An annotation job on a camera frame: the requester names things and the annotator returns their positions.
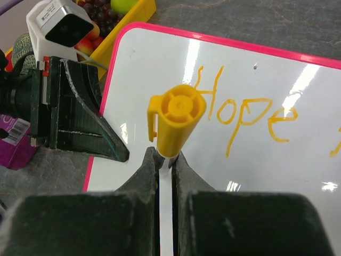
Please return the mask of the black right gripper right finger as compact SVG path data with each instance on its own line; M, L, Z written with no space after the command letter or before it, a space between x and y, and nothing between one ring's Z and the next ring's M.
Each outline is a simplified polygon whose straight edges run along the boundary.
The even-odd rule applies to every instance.
M293 193L214 189L179 154L172 163L175 255L333 255L312 203Z

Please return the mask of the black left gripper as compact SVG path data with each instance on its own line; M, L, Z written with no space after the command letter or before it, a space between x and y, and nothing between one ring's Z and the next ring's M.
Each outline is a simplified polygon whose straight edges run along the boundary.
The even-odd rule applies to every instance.
M73 103L69 115L57 117L60 68L61 95ZM32 71L30 144L126 162L129 150L100 114L101 100L96 67L43 57Z

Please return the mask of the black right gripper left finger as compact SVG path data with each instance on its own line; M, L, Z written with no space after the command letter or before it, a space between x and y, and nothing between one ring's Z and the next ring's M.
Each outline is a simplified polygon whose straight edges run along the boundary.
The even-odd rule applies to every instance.
M159 255L158 168L149 147L116 191L20 199L1 223L1 255Z

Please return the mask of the yellow capped marker pen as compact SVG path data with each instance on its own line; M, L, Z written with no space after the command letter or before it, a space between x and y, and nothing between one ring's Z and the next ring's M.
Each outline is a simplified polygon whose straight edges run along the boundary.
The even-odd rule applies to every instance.
M206 111L206 101L192 86L177 85L153 95L147 108L148 138L157 140L157 152L171 168Z

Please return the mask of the pink framed whiteboard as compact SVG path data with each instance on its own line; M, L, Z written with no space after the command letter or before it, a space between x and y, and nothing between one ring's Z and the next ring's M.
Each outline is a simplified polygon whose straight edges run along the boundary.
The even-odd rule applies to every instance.
M150 98L188 84L207 104L182 149L189 165L218 190L306 196L340 255L340 61L148 23L130 26L100 109L129 160L91 158L84 190L116 190L132 176L151 146Z

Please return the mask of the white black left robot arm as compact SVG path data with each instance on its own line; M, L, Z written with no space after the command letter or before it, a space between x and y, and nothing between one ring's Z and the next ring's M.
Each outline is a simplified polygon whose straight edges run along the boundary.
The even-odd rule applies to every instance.
M1 54L1 114L30 124L33 146L126 162L129 150L100 114L98 69L59 57L44 57L27 74L28 52L11 72Z

